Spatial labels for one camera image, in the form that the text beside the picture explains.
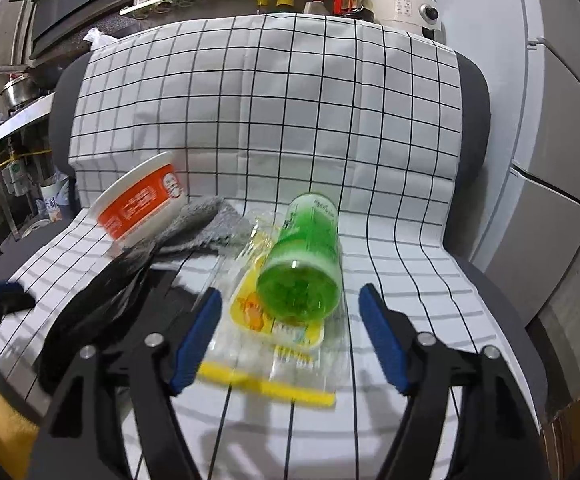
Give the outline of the white kitchen counter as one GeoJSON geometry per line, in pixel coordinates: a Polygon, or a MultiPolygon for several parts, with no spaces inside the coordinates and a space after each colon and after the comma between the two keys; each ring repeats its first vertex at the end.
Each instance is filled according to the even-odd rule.
{"type": "Polygon", "coordinates": [[[47,118],[51,111],[54,96],[55,93],[43,96],[2,122],[0,124],[0,141],[7,139],[8,136],[29,125],[36,124],[36,122],[47,118]]]}

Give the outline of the yellow stool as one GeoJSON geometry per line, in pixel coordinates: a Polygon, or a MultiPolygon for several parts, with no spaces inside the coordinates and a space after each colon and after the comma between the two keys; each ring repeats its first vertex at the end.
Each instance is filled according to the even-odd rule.
{"type": "Polygon", "coordinates": [[[15,410],[0,394],[0,466],[11,479],[25,479],[40,427],[15,410]]]}

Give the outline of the orange white paper bowl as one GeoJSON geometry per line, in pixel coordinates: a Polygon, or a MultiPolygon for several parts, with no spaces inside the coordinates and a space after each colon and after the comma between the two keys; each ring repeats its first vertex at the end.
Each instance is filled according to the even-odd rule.
{"type": "Polygon", "coordinates": [[[163,152],[141,162],[116,180],[88,208],[88,216],[121,248],[161,234],[187,203],[174,167],[163,152]]]}

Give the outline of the yellow clear snack wrapper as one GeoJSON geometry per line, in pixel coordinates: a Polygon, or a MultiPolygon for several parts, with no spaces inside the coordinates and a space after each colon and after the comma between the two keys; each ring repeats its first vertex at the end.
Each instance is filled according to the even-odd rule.
{"type": "Polygon", "coordinates": [[[256,279],[279,228],[270,212],[249,212],[206,281],[222,296],[220,322],[198,371],[207,382],[311,408],[333,408],[350,368],[340,316],[307,324],[267,313],[256,279]]]}

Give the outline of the steel pot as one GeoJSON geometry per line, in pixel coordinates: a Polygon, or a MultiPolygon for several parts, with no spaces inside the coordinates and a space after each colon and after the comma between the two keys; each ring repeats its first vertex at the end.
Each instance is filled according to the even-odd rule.
{"type": "Polygon", "coordinates": [[[18,110],[28,103],[31,103],[40,97],[40,88],[30,77],[29,74],[23,73],[12,76],[0,92],[5,107],[10,112],[18,110]]]}

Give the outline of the grey fluffy cloth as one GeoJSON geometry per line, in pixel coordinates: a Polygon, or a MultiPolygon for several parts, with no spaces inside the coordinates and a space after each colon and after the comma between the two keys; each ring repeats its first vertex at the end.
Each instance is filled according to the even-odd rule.
{"type": "Polygon", "coordinates": [[[156,235],[136,245],[141,252],[178,255],[198,249],[217,250],[247,240],[252,223],[218,196],[201,197],[179,209],[156,235]]]}

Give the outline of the green tea bottle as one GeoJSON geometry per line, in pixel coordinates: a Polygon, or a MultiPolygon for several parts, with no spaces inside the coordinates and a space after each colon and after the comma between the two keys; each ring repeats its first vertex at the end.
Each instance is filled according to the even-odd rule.
{"type": "Polygon", "coordinates": [[[338,213],[328,197],[304,193],[292,200],[256,292],[265,310],[281,321],[320,322],[337,309],[342,292],[338,213]]]}

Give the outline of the white black grid cloth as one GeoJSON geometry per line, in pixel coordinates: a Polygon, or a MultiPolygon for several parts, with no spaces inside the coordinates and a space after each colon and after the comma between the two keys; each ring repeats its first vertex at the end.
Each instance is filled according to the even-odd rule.
{"type": "MultiPolygon", "coordinates": [[[[270,212],[280,231],[299,195],[333,202],[342,292],[328,318],[348,337],[333,408],[197,373],[172,400],[197,479],[547,476],[518,359],[443,245],[465,105],[458,53],[349,18],[274,13],[166,24],[89,55],[68,122],[81,211],[0,258],[0,282],[35,298],[0,322],[0,374],[40,428],[55,393],[35,363],[51,324],[136,247],[115,244],[88,208],[172,152],[185,205],[218,196],[243,216],[270,212]]],[[[200,296],[225,247],[156,255],[152,267],[200,296]]],[[[126,389],[116,404],[127,479],[153,479],[126,389]]]]}

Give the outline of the grey refrigerator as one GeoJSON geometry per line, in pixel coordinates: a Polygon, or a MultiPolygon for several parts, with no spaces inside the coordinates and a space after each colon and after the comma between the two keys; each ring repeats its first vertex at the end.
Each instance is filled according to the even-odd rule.
{"type": "Polygon", "coordinates": [[[491,107],[450,244],[529,322],[580,248],[580,0],[438,3],[447,44],[480,68],[491,107]]]}

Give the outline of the white rice cooker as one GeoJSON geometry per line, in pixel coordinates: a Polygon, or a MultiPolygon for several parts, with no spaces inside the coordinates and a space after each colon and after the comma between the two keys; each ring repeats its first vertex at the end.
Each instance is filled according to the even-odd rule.
{"type": "Polygon", "coordinates": [[[436,0],[370,0],[375,21],[435,40],[441,30],[441,12],[436,0]]]}

